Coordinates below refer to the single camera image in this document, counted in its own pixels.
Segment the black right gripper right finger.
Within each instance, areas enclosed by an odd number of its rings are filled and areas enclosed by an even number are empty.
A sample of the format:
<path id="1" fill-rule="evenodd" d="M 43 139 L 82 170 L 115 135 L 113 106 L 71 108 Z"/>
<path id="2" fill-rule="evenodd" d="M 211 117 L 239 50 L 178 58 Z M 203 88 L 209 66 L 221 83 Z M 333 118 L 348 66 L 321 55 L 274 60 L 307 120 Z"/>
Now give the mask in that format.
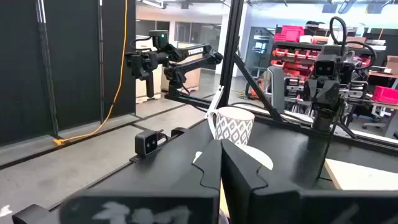
<path id="1" fill-rule="evenodd" d="M 229 140 L 222 140 L 222 169 L 232 223 L 299 223 L 300 187 L 278 177 Z"/>

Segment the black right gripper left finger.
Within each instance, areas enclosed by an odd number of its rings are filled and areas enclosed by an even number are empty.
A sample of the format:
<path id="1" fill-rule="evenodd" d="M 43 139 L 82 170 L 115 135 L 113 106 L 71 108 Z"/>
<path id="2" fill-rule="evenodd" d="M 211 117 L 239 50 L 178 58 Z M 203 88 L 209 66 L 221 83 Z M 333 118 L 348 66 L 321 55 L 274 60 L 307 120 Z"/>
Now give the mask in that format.
<path id="1" fill-rule="evenodd" d="M 212 140 L 190 168 L 175 183 L 171 191 L 220 190 L 222 145 Z"/>

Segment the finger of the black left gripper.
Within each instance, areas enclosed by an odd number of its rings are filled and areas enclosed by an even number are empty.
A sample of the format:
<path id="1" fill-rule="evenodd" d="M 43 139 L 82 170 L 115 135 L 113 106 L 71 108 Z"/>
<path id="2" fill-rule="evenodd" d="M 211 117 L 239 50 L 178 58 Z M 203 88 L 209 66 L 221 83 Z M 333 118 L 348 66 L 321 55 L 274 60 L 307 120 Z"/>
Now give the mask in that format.
<path id="1" fill-rule="evenodd" d="M 323 101 L 324 103 L 328 103 L 330 100 L 330 94 L 329 94 L 329 90 L 330 90 L 330 80 L 327 80 L 323 86 Z"/>
<path id="2" fill-rule="evenodd" d="M 320 93 L 322 91 L 323 86 L 324 86 L 324 78 L 317 78 L 317 93 L 316 93 L 316 102 L 317 103 L 319 103 L 321 101 Z"/>

